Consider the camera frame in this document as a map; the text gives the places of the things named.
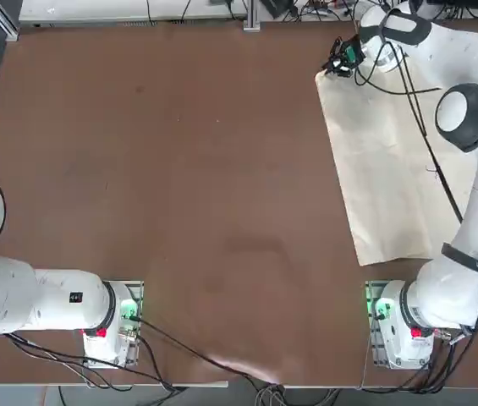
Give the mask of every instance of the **red button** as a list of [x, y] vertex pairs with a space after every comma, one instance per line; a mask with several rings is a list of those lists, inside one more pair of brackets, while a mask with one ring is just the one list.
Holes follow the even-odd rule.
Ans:
[[411, 332], [411, 337], [413, 337], [413, 338], [422, 336], [420, 328], [414, 327], [414, 328], [410, 329], [410, 332]]

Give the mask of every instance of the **beige cloth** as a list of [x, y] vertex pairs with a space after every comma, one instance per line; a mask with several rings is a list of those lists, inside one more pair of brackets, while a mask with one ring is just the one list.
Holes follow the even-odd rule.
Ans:
[[[410, 67], [417, 90], [431, 87]], [[369, 71], [361, 67], [365, 76]], [[376, 72], [371, 81], [391, 91], [404, 89], [397, 69]], [[432, 258], [443, 242], [451, 241], [459, 223], [406, 96], [323, 73], [316, 84], [359, 263]], [[464, 215], [475, 157], [436, 131], [433, 119], [442, 94], [421, 94], [420, 105], [428, 139]]]

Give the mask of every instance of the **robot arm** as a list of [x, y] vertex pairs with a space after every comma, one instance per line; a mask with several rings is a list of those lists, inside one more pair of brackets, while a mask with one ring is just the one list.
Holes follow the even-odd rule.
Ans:
[[[383, 72], [396, 68], [404, 53], [420, 66], [426, 79], [444, 91], [435, 112], [438, 132], [478, 161], [478, 34], [410, 15], [408, 4], [401, 3], [393, 10], [370, 8], [360, 21], [359, 38], [364, 56]], [[341, 65], [333, 61], [329, 70]], [[391, 368], [419, 369], [431, 354], [434, 329], [475, 324], [478, 166], [454, 240], [420, 269], [413, 283], [391, 281], [376, 308]]]
[[[0, 233], [4, 223], [0, 190]], [[0, 334], [82, 329], [87, 357], [124, 366], [136, 358], [131, 347], [139, 328], [129, 315], [139, 315], [139, 309], [124, 283], [79, 270], [33, 269], [0, 257]]]

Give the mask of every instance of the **sticker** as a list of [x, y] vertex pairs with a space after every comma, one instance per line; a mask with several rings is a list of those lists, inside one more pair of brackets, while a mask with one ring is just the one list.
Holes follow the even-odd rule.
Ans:
[[82, 303], [83, 293], [82, 292], [71, 292], [69, 294], [69, 303]]

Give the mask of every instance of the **tabletop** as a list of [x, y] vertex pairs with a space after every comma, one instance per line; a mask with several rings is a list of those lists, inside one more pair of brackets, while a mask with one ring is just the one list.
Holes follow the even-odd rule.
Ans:
[[[349, 23], [23, 32], [0, 70], [0, 255], [144, 280], [147, 320], [261, 379], [358, 386], [365, 281], [411, 279], [421, 262], [355, 257], [314, 82], [335, 38], [353, 33]], [[166, 379], [229, 378], [142, 334]], [[27, 337], [82, 351], [78, 332]], [[404, 379], [367, 364], [367, 385]], [[153, 371], [146, 354], [138, 368]], [[65, 382], [79, 378], [0, 337], [0, 383]], [[449, 385], [478, 387], [478, 340]]]

